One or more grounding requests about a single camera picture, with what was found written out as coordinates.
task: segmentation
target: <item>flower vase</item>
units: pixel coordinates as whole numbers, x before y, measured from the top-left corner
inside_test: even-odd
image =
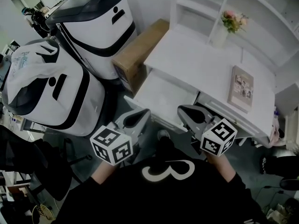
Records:
[[[218,49],[222,48],[227,37],[228,29],[225,26],[219,27],[214,38],[212,39],[212,46]]]

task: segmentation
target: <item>black and white cube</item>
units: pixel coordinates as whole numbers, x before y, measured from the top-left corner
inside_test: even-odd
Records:
[[[200,148],[219,157],[232,146],[236,134],[234,126],[223,119],[202,134]]]
[[[102,126],[90,138],[94,153],[102,160],[117,165],[133,154],[132,138]]]

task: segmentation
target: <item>shoe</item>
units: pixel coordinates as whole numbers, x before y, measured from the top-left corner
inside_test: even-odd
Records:
[[[157,137],[158,137],[158,140],[160,140],[162,137],[167,137],[170,139],[170,135],[169,135],[168,131],[165,129],[158,131]]]

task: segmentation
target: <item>hand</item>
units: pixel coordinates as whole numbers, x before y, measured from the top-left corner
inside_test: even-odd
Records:
[[[102,184],[117,168],[118,165],[112,166],[111,164],[102,161],[97,170],[93,173],[92,178],[98,184]]]
[[[205,151],[204,154],[207,157],[207,161],[218,170],[218,172],[227,182],[230,182],[234,178],[236,172],[224,154],[220,157],[214,156]]]

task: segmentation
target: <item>chair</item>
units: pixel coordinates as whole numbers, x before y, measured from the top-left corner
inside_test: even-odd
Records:
[[[283,178],[280,181],[279,185],[284,190],[298,191],[299,190],[299,179]]]
[[[0,126],[0,170],[30,175],[35,173],[41,185],[28,191],[36,202],[39,203],[37,194],[43,189],[46,189],[52,197],[60,201],[68,192],[72,178],[82,183],[72,171],[71,165],[84,159],[92,159],[90,155],[86,155],[68,162],[66,145],[70,143],[70,139],[64,139],[64,148],[60,152],[58,147],[52,147],[48,142],[43,140],[28,142],[4,126]]]

